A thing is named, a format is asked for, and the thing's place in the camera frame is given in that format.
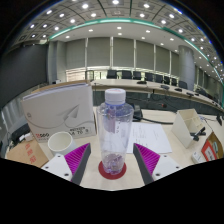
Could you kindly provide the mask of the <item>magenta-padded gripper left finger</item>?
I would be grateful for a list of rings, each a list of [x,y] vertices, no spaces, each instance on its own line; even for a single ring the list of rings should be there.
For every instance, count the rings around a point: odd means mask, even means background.
[[[90,154],[91,145],[87,143],[66,155],[57,153],[42,169],[79,185]]]

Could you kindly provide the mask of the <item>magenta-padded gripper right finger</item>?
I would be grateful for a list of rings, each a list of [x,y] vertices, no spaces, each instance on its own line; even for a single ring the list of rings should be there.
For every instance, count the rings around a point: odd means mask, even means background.
[[[133,144],[133,154],[145,185],[166,177],[182,169],[167,154],[159,155],[145,146]]]

